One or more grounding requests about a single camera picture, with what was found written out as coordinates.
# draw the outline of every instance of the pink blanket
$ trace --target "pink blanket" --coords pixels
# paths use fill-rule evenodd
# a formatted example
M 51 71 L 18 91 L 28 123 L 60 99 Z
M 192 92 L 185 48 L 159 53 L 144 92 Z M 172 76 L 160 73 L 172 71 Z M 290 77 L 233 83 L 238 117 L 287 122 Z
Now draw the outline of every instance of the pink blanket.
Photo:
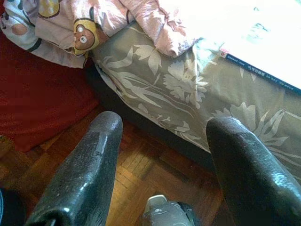
M 177 57 L 199 39 L 187 8 L 170 0 L 4 0 L 0 20 L 15 44 L 51 62 L 82 68 L 87 53 L 133 20 L 156 48 Z

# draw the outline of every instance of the wooden floor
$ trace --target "wooden floor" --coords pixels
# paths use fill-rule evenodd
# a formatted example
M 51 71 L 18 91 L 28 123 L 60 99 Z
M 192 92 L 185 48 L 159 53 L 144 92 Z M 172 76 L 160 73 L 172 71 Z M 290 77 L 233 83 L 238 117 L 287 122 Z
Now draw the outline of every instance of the wooden floor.
M 16 152 L 12 142 L 0 138 L 0 186 L 20 193 L 28 215 L 57 167 L 80 141 L 89 123 L 102 111 L 103 108 L 97 107 L 80 122 L 27 153 Z M 220 222 L 214 217 L 221 211 L 226 212 L 215 175 L 124 121 L 106 225 L 139 225 L 147 199 L 155 194 L 190 204 L 204 226 Z

